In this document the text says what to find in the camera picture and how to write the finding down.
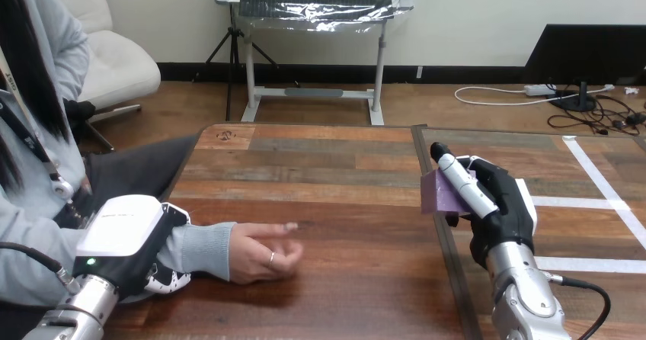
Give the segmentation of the person's hand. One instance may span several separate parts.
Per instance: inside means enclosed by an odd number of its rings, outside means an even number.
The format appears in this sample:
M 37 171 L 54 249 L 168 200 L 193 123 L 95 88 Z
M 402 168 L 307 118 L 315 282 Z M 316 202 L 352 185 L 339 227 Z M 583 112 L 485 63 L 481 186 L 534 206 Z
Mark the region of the person's hand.
M 229 240 L 229 280 L 235 284 L 277 281 L 295 274 L 304 247 L 289 235 L 297 223 L 237 223 Z

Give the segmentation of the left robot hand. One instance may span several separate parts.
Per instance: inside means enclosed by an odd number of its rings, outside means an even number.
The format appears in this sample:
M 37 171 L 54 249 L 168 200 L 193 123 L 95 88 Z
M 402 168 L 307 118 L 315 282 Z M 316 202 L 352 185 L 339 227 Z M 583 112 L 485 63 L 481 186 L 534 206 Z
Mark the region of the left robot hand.
M 188 224 L 188 212 L 152 196 L 111 198 L 85 227 L 72 275 L 106 280 L 123 303 L 180 290 L 190 283 L 191 274 L 166 267 L 157 255 L 173 229 Z

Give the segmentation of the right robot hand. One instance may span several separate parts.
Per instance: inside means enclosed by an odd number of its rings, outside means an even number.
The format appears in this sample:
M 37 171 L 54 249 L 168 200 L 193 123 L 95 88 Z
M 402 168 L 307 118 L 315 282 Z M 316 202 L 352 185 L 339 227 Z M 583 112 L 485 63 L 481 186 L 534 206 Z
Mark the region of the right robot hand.
M 535 251 L 534 219 L 507 170 L 477 156 L 457 157 L 440 142 L 431 144 L 430 156 L 469 206 L 473 233 L 469 248 L 476 263 L 486 268 L 490 250 L 505 242 Z

